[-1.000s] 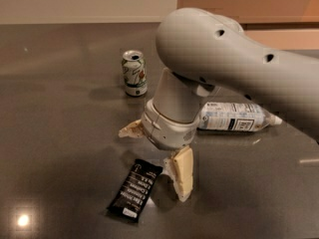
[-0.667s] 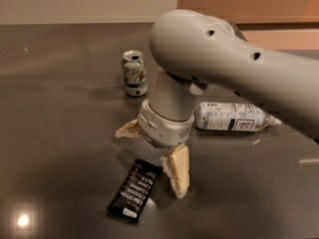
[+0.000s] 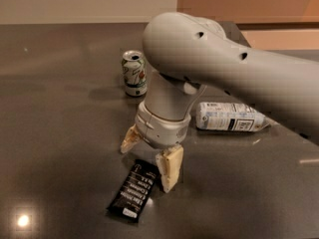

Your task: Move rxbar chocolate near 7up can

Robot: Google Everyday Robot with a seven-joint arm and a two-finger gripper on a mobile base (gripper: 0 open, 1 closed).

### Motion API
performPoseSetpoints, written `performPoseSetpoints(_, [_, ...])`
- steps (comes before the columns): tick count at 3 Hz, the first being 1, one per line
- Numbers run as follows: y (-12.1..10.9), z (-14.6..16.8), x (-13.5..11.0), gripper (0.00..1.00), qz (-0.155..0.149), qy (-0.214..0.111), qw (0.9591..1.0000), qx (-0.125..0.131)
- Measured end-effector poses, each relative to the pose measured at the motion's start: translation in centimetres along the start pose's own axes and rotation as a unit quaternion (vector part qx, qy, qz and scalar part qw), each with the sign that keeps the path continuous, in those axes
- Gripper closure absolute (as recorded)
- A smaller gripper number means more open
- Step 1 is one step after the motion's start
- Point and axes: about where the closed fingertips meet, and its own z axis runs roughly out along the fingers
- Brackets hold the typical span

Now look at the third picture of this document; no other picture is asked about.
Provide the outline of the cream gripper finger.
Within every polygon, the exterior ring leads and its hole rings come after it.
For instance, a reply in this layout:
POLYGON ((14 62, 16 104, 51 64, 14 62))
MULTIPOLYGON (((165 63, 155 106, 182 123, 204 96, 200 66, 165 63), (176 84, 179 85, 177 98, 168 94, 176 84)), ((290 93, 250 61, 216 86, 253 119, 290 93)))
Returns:
POLYGON ((161 185, 169 193, 176 185, 183 159, 183 147, 180 144, 162 150, 156 155, 161 185))
POLYGON ((121 148, 120 148, 121 153, 129 152, 142 139, 143 138, 141 134, 139 133, 137 126, 134 124, 128 129, 126 136, 121 144, 121 148))

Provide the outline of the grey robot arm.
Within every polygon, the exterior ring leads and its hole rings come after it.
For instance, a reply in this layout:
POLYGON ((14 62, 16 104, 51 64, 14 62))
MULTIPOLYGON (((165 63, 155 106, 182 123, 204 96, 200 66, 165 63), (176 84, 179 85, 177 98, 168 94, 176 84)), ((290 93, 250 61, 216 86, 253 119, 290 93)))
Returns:
POLYGON ((141 140, 158 149, 165 191, 177 183, 190 110, 207 86, 319 143, 318 62, 242 46, 229 40, 217 22, 177 12, 150 20, 143 51, 152 79, 121 151, 141 140))

